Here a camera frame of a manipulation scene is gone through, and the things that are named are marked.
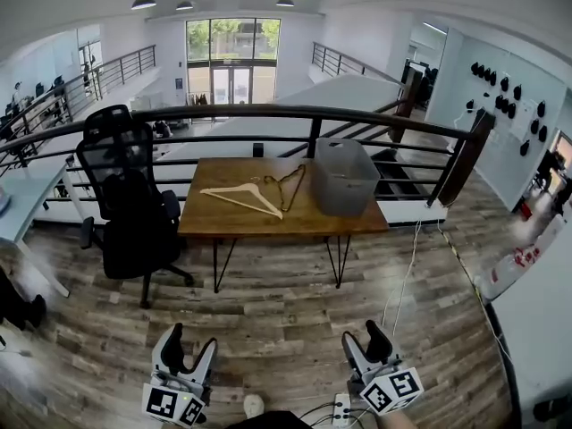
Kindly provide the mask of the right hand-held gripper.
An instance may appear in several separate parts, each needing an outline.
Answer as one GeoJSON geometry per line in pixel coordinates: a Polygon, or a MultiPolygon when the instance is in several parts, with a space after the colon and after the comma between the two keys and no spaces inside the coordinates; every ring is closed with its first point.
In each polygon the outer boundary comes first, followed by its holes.
{"type": "Polygon", "coordinates": [[[366,330],[370,338],[366,353],[351,332],[341,336],[354,371],[348,381],[349,393],[378,416],[402,410],[425,391],[419,374],[414,367],[403,366],[397,348],[373,320],[366,321],[366,330]]]}

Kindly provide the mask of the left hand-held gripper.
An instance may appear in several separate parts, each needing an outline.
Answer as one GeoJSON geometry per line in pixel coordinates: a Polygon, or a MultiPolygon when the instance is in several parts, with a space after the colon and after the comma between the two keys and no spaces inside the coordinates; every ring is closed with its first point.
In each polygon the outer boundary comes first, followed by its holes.
{"type": "Polygon", "coordinates": [[[184,372],[182,324],[170,327],[152,350],[152,373],[143,386],[141,410],[163,423],[195,427],[206,421],[209,378],[218,350],[210,339],[198,354],[189,374],[184,372]]]}

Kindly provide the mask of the grey plastic storage bin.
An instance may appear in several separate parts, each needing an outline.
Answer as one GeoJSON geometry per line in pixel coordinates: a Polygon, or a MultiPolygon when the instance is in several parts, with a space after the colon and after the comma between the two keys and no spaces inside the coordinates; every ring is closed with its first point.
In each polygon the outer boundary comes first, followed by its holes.
{"type": "Polygon", "coordinates": [[[371,156],[357,141],[316,140],[311,189],[324,215],[361,216],[380,179],[371,156]]]}

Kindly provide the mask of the wooden clothes hanger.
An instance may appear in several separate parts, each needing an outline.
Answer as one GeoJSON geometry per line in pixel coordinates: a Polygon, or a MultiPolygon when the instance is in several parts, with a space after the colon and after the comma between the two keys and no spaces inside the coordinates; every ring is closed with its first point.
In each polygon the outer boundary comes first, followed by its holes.
{"type": "Polygon", "coordinates": [[[283,219],[282,211],[275,207],[260,191],[259,187],[255,183],[244,183],[232,187],[219,187],[219,188],[204,188],[200,190],[200,193],[212,198],[217,198],[223,202],[231,203],[236,206],[241,206],[249,210],[257,211],[266,215],[271,215],[277,217],[278,219],[283,219]],[[239,201],[235,198],[226,197],[225,194],[233,193],[248,193],[252,198],[254,198],[259,204],[251,205],[239,201]]]}

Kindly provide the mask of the thin metal wire hanger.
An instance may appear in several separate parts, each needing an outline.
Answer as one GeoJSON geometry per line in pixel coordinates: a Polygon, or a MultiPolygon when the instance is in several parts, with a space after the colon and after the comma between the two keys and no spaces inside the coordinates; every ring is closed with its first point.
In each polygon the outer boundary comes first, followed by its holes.
{"type": "Polygon", "coordinates": [[[305,178],[307,168],[304,164],[300,164],[295,170],[292,172],[282,176],[280,179],[277,179],[271,175],[266,175],[263,178],[263,182],[266,184],[273,184],[278,189],[280,194],[280,210],[283,213],[287,213],[291,210],[295,197],[298,194],[300,185],[305,178]],[[290,194],[287,196],[284,193],[284,187],[288,186],[292,181],[295,181],[295,187],[291,190],[290,194]]]}

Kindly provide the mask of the person's right forearm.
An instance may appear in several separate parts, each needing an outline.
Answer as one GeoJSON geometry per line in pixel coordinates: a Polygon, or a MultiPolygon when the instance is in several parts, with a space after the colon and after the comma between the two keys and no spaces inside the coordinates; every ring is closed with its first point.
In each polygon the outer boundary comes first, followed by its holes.
{"type": "Polygon", "coordinates": [[[418,429],[417,425],[400,410],[391,412],[388,421],[390,429],[418,429]]]}

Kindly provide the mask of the white power strip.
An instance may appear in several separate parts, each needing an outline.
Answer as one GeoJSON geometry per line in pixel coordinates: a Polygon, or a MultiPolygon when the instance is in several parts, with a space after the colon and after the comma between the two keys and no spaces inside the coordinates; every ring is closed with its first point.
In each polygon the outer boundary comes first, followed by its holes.
{"type": "Polygon", "coordinates": [[[349,419],[351,401],[348,393],[336,393],[334,395],[334,405],[332,420],[341,423],[349,419]]]}

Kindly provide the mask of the black hairpin table leg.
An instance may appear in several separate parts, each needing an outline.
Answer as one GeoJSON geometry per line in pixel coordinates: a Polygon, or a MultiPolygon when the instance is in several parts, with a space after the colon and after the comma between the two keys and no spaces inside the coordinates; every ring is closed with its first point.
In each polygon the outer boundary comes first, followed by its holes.
{"type": "Polygon", "coordinates": [[[332,266],[332,272],[335,280],[335,286],[338,289],[341,286],[342,278],[344,275],[348,253],[349,253],[349,246],[351,242],[351,236],[349,235],[346,238],[345,246],[341,246],[341,236],[336,236],[336,246],[337,246],[337,259],[334,259],[334,255],[332,252],[332,248],[330,246],[330,237],[324,238],[324,244],[326,246],[326,250],[328,253],[328,257],[332,266]]]}
{"type": "Polygon", "coordinates": [[[213,240],[212,251],[213,251],[213,276],[214,276],[214,292],[215,293],[218,293],[220,291],[220,286],[221,286],[223,277],[226,273],[228,264],[230,263],[231,256],[233,254],[233,251],[235,249],[237,241],[238,241],[237,239],[233,239],[231,241],[231,246],[229,248],[229,251],[227,253],[226,258],[224,259],[224,263],[222,264],[222,266],[219,266],[219,259],[218,259],[219,247],[223,244],[223,239],[214,239],[213,240]]]}

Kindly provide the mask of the person's black shirt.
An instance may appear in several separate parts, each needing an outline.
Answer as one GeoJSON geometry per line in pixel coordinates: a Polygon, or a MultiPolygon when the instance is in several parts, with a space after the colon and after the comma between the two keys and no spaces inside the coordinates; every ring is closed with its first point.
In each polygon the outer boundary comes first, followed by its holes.
{"type": "Polygon", "coordinates": [[[288,410],[265,412],[227,426],[225,429],[314,429],[288,410]]]}

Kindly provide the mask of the black mesh office chair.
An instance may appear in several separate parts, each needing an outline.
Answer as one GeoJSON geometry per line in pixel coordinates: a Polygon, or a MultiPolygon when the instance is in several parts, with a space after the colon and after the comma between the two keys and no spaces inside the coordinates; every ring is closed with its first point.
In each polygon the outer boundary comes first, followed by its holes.
{"type": "Polygon", "coordinates": [[[174,264],[182,250],[181,207],[173,191],[156,185],[151,127],[134,120],[126,105],[108,106],[86,119],[76,156],[105,220],[98,233],[94,218],[84,219],[80,246],[101,249],[105,276],[142,278],[139,304],[144,309],[149,307],[151,276],[159,270],[193,285],[193,276],[174,264]]]}

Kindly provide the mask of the plastic bag with red print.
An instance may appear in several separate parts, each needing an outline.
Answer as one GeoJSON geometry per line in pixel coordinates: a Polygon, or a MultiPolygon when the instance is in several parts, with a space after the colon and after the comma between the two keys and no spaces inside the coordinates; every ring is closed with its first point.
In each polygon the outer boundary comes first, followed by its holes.
{"type": "Polygon", "coordinates": [[[513,285],[546,252],[562,229],[547,228],[526,248],[514,248],[489,270],[475,277],[474,285],[484,304],[489,304],[513,285]]]}

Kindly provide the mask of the black metal balcony railing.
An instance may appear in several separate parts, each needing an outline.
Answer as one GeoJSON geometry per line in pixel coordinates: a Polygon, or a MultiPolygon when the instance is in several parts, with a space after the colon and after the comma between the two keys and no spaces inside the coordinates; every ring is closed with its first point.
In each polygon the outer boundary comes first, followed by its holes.
{"type": "Polygon", "coordinates": [[[52,87],[0,122],[0,144],[72,122],[116,88],[156,67],[156,48],[147,46],[103,63],[72,80],[57,77],[52,87]]]}
{"type": "Polygon", "coordinates": [[[359,75],[371,79],[385,80],[405,88],[404,84],[383,71],[346,55],[336,49],[313,43],[312,58],[308,76],[313,83],[323,82],[341,75],[359,75]]]}

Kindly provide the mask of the brown wooden stair post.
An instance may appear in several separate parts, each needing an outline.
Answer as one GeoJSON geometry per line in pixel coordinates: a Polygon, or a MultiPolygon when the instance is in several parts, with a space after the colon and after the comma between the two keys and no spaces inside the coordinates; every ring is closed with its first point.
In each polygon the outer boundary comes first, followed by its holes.
{"type": "MultiPolygon", "coordinates": [[[[416,94],[419,90],[423,74],[415,69],[408,71],[407,81],[402,94],[403,103],[397,107],[395,116],[409,118],[416,102],[416,94]]],[[[390,132],[390,139],[393,143],[400,143],[405,131],[393,127],[390,132]]]]}

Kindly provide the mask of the group of black wall caps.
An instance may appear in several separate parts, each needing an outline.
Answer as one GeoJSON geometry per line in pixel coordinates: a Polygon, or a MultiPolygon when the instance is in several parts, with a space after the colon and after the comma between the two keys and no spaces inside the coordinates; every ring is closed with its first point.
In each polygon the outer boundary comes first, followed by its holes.
{"type": "MultiPolygon", "coordinates": [[[[507,125],[509,135],[520,143],[519,155],[526,157],[531,147],[531,137],[540,132],[540,122],[545,115],[546,102],[536,103],[523,98],[523,85],[514,81],[508,72],[501,75],[485,64],[474,62],[470,65],[470,73],[485,84],[482,95],[470,98],[466,102],[466,114],[472,114],[484,108],[489,114],[500,112],[501,120],[507,125]]],[[[546,140],[546,126],[541,128],[539,140],[546,140]]]]}

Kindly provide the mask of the glass entrance window wall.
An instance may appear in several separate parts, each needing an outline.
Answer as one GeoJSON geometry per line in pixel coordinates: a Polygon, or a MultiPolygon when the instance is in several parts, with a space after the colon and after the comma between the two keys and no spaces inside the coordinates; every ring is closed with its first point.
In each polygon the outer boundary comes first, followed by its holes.
{"type": "Polygon", "coordinates": [[[206,94],[208,105],[274,101],[280,33],[279,19],[188,21],[188,94],[206,94]]]}

